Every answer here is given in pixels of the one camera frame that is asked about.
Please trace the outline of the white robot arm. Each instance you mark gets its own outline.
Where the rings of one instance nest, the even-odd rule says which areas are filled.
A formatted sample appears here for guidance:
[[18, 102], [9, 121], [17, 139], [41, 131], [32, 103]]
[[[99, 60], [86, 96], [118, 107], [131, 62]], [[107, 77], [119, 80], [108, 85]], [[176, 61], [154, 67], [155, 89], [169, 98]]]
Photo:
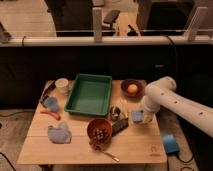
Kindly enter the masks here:
[[213, 138], [213, 108], [176, 93], [177, 83], [169, 76], [145, 86], [145, 94], [133, 111], [142, 112], [140, 124], [147, 124], [163, 106]]

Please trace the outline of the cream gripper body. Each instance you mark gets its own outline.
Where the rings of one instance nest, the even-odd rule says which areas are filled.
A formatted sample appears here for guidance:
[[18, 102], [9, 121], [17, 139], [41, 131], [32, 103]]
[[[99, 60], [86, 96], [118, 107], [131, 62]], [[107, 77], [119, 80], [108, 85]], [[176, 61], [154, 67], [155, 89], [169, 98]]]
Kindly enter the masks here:
[[153, 120], [153, 114], [147, 112], [146, 110], [144, 110], [143, 108], [137, 109], [137, 110], [133, 110], [133, 111], [139, 111], [142, 110], [143, 111], [143, 121], [139, 122], [138, 124], [147, 124], [149, 122], [151, 122]]

